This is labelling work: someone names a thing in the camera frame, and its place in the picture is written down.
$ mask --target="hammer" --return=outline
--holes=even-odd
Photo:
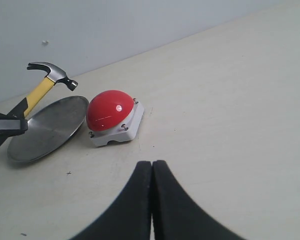
[[[75,90],[78,86],[76,81],[67,77],[65,71],[49,62],[30,62],[26,69],[43,70],[47,72],[47,75],[32,92],[30,92],[6,115],[6,117],[0,113],[0,146],[8,137],[23,134],[28,129],[28,125],[25,126],[25,124],[22,124],[22,129],[21,127],[16,129],[16,127],[12,127],[12,125],[15,125],[14,122],[18,121],[18,125],[20,126],[21,120],[29,114],[55,84],[64,83],[71,91]]]

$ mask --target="screw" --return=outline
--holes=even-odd
[[[92,131],[89,132],[90,138],[92,139],[95,135]]]
[[[127,130],[129,129],[125,124],[122,124],[121,127],[122,127],[125,131],[127,131]]]

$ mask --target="table surface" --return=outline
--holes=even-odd
[[[158,159],[244,238],[300,240],[300,1],[293,2],[80,75],[74,92],[55,86],[32,114],[63,97],[118,89],[145,106],[140,129],[129,143],[95,148],[85,124],[26,167],[9,163],[7,141],[0,240],[69,239],[111,204],[138,161]],[[0,103],[0,112],[22,98]]]

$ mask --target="white button base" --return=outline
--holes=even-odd
[[[144,114],[144,111],[145,108],[142,106],[140,102],[138,102],[133,106],[133,116],[131,118],[129,116],[126,117],[126,120],[128,120],[128,122],[125,122],[124,120],[118,125],[109,129],[109,131],[107,130],[107,132],[93,131],[91,133],[92,137],[90,137],[90,139],[97,147],[105,146],[110,141],[116,141],[121,143],[121,142],[133,140],[137,135],[137,131],[141,122],[141,118]],[[128,130],[124,130],[121,127],[122,124],[125,124],[125,126],[128,127]]]

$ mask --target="hammer head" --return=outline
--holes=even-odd
[[[44,61],[30,62],[28,70],[43,70],[47,73],[46,78],[50,79],[52,82],[56,83],[64,83],[68,89],[71,91],[75,90],[78,86],[78,83],[74,80],[71,80],[67,77],[65,71],[63,71],[60,67]]]

